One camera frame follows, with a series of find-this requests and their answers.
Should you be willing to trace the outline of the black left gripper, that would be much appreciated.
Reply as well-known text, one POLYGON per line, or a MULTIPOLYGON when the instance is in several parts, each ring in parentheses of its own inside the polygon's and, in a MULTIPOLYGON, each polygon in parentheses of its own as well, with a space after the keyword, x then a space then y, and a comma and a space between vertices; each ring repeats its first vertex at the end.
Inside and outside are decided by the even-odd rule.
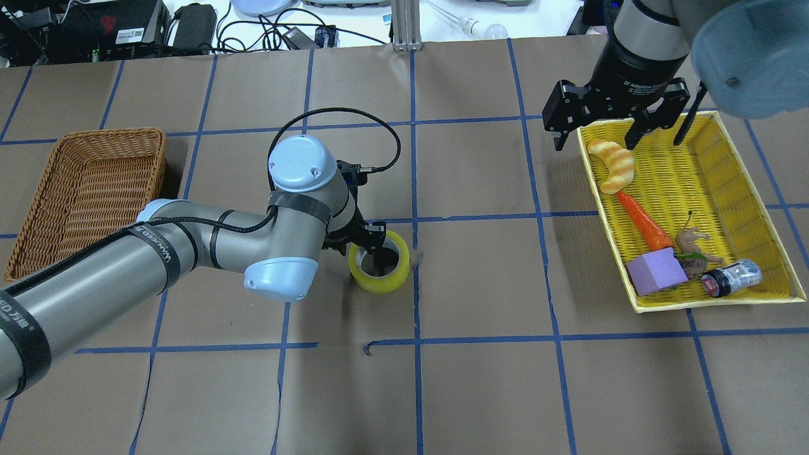
POLYGON ((375 221, 371 224, 362 218, 352 219, 346 225, 336 228, 336 220, 331 220, 324 237, 322 250, 347 252, 347 245, 353 244, 374 253, 374 273, 388 274, 388 249, 381 248, 387 238, 387 222, 375 221))

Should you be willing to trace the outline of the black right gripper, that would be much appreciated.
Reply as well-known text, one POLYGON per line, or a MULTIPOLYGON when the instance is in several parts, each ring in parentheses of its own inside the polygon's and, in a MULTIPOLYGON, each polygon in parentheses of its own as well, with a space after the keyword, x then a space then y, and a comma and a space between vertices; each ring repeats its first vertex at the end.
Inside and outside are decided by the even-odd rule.
POLYGON ((568 133, 592 122, 633 118, 624 136, 628 150, 634 150, 647 133, 674 126, 691 94, 684 78, 673 78, 650 94, 628 92, 622 83, 618 92, 606 92, 590 84, 579 87, 569 80, 554 85, 549 100, 542 109, 544 129, 554 133, 554 149, 560 152, 568 133))

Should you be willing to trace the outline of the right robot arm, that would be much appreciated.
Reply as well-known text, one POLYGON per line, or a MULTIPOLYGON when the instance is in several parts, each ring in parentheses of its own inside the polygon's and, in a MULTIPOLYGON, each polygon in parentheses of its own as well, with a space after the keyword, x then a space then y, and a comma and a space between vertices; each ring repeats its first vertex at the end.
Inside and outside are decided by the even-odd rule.
POLYGON ((570 133, 632 118, 624 144, 681 123, 680 144, 706 94, 737 118, 808 104, 806 1, 624 1, 587 84, 560 80, 542 110, 561 150, 570 133))

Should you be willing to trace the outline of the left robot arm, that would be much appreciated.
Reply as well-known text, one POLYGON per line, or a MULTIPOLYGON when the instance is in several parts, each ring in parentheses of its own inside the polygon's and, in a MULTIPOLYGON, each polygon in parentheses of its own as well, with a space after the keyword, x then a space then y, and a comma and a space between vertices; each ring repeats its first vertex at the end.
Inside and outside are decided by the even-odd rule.
POLYGON ((386 224, 362 217, 348 164, 315 136, 274 141, 265 164, 272 190, 263 215, 155 200, 134 224, 2 287, 2 398, 23 394, 105 325, 199 266, 243 274, 259 296, 300 301, 322 250, 382 247, 386 224))

